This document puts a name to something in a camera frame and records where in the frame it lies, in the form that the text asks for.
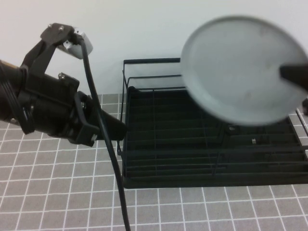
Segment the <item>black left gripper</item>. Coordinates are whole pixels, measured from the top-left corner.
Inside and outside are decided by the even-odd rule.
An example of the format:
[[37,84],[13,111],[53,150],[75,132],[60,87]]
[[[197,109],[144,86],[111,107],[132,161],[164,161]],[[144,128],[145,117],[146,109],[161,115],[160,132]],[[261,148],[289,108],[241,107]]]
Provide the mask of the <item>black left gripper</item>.
[[[79,81],[63,75],[56,79],[48,75],[36,76],[23,72],[19,88],[19,103],[23,118],[20,127],[25,134],[40,131],[72,144],[92,146],[104,140],[100,128],[100,114],[90,96],[78,91]],[[127,126],[101,110],[108,136],[121,141]]]

